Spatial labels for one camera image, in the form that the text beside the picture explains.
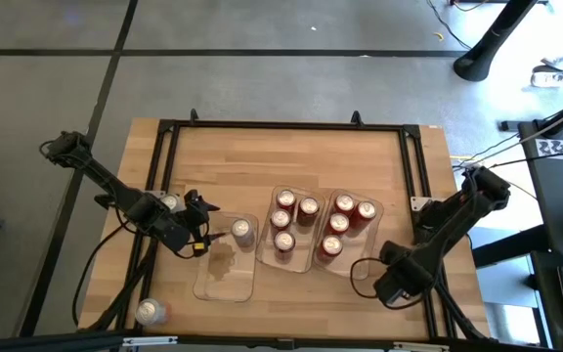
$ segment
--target transparent tray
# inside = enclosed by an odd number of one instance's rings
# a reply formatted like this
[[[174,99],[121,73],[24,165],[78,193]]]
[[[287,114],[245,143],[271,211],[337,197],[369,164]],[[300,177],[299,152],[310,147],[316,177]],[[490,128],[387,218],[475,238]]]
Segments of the transparent tray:
[[[231,233],[236,220],[244,219],[253,229],[251,244],[238,245]],[[193,294],[199,299],[244,302],[253,293],[258,219],[245,213],[210,212],[209,235],[227,235],[214,241],[199,258]]]
[[[319,259],[319,255],[317,253],[321,250],[320,246],[323,238],[327,235],[331,235],[327,221],[329,216],[335,212],[334,204],[340,195],[350,196],[355,201],[356,208],[359,202],[370,201],[375,207],[375,216],[363,229],[357,230],[350,226],[349,230],[347,230],[345,234],[339,236],[340,241],[342,242],[342,251],[340,254],[329,261],[324,262]],[[344,190],[335,190],[329,198],[327,212],[325,215],[326,218],[321,224],[319,235],[314,245],[314,262],[331,273],[348,278],[351,276],[351,265],[358,259],[369,257],[372,253],[372,248],[375,243],[375,235],[377,234],[377,229],[379,228],[379,220],[383,215],[383,205],[372,198],[363,197]],[[369,261],[364,261],[356,265],[353,271],[353,278],[356,280],[365,279],[368,276],[368,264]]]
[[[273,244],[275,235],[278,230],[271,225],[271,215],[274,211],[278,210],[277,195],[283,190],[290,190],[295,195],[295,204],[292,209],[291,221],[286,231],[290,232],[295,239],[295,247],[291,255],[287,255],[281,259],[277,256],[277,249]],[[314,224],[311,226],[301,226],[297,223],[297,211],[299,203],[303,198],[314,198],[319,204],[319,212],[316,215]],[[273,189],[271,196],[271,205],[269,212],[262,225],[262,234],[260,235],[260,242],[258,243],[256,258],[264,264],[284,269],[294,273],[305,273],[310,270],[312,266],[312,252],[314,248],[314,241],[321,227],[323,214],[326,210],[325,197],[322,195],[302,190],[289,186],[277,186]]]

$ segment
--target plastic container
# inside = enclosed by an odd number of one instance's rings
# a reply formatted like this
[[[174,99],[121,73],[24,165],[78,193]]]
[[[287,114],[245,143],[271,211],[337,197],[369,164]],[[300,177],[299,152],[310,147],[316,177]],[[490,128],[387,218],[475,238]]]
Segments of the plastic container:
[[[245,221],[250,229],[245,229]],[[209,226],[208,235],[226,235],[212,242],[198,259],[193,294],[205,300],[244,302],[253,293],[258,219],[251,214],[216,211],[210,212]]]
[[[328,223],[323,222],[319,229],[317,245],[314,247],[315,252],[319,254],[322,250],[321,244],[323,239],[332,235],[340,239],[342,242],[342,250],[335,257],[314,255],[314,262],[333,274],[349,278],[351,276],[351,265],[358,259],[369,257],[372,253],[377,230],[379,229],[379,221],[383,215],[383,205],[372,198],[363,197],[344,190],[336,190],[331,193],[331,197],[329,198],[329,207],[325,212],[327,219],[334,213],[337,213],[335,200],[341,195],[350,196],[353,198],[355,204],[361,204],[363,201],[369,202],[374,206],[374,215],[369,214],[372,218],[366,221],[366,208],[363,207],[360,209],[358,206],[355,206],[354,211],[349,216],[350,219],[352,219],[349,229],[342,235],[333,234]],[[358,221],[358,215],[355,214],[356,211],[363,211],[363,215],[365,215],[362,216],[360,221]],[[353,278],[362,280],[368,277],[368,264],[368,261],[364,261],[356,265],[353,271]]]
[[[280,210],[277,198],[278,194],[284,190],[293,192],[296,200],[294,203],[295,206],[292,208],[292,213],[290,213],[290,225],[284,230],[278,230],[272,226],[269,219],[271,219],[271,215],[275,211]],[[297,222],[297,211],[299,211],[298,204],[300,204],[304,198],[313,198],[319,206],[315,219],[307,222],[309,224],[308,226],[303,226]],[[318,193],[289,186],[275,187],[271,194],[271,204],[266,217],[267,221],[262,226],[256,258],[264,264],[294,273],[305,273],[310,270],[312,266],[314,243],[323,222],[325,210],[325,197]],[[294,248],[288,253],[282,253],[282,255],[274,244],[275,236],[281,231],[288,232],[294,237]]]

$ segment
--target concrete floor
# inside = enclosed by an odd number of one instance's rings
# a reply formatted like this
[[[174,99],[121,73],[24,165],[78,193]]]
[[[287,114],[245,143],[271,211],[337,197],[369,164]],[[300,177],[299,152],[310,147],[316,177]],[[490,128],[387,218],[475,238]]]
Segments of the concrete floor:
[[[471,45],[502,8],[488,4],[465,14],[434,2]],[[127,5],[0,0],[0,48],[112,49]],[[462,50],[424,0],[147,0],[125,48]],[[474,154],[509,136],[496,130],[498,121],[563,108],[563,89],[529,86],[539,59],[562,51],[558,0],[535,7],[480,83],[457,77],[454,59],[122,58],[93,151],[115,171],[132,118],[187,118],[196,108],[203,119],[335,122],[359,110],[367,123],[443,125],[452,154]],[[86,129],[108,60],[0,56],[0,217],[7,221],[0,231],[0,337],[16,333],[70,177],[37,146],[60,130]],[[83,183],[36,333],[74,330],[73,290],[105,218],[92,200],[98,192]],[[515,191],[519,197],[527,196]]]

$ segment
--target black table leg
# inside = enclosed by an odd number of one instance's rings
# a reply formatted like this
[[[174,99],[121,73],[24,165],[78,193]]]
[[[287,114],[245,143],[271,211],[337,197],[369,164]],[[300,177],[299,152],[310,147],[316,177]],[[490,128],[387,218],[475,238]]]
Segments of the black table leg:
[[[510,0],[477,45],[455,61],[455,73],[474,82],[486,79],[498,48],[537,2],[538,0]]]
[[[544,225],[538,225],[503,240],[475,248],[473,249],[473,259],[475,267],[482,268],[502,260],[529,254],[534,250],[548,250]]]

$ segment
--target wooden table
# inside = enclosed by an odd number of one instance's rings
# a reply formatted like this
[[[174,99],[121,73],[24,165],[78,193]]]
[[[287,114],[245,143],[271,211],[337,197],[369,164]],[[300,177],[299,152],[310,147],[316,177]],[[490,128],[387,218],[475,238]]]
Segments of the wooden table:
[[[143,189],[147,179],[158,119],[134,119],[118,170],[131,187]],[[456,191],[444,132],[421,126],[421,137],[432,196],[445,198]],[[160,158],[160,184],[167,147]],[[410,151],[415,189],[420,192],[413,148]],[[182,128],[170,192],[198,189],[224,211],[246,212],[265,221],[271,190],[290,185],[315,190],[328,197],[334,189],[379,200],[384,215],[373,256],[386,240],[410,245],[408,208],[401,153],[396,133],[238,128]],[[104,236],[118,223],[108,213]],[[123,285],[133,236],[123,232],[100,251],[86,293],[80,326],[97,320]],[[376,299],[364,299],[349,280],[313,268],[293,274],[256,263],[253,295],[247,302],[199,300],[193,295],[198,259],[183,260],[160,246],[150,297],[168,301],[173,316],[168,324],[149,329],[166,334],[269,336],[305,338],[395,339],[427,338],[421,304],[390,311]],[[488,324],[470,243],[464,238],[445,260],[451,293],[464,313],[483,333]],[[384,271],[371,263],[370,277],[358,282],[371,291]],[[138,292],[131,304],[127,327]],[[445,335],[437,297],[438,329]]]

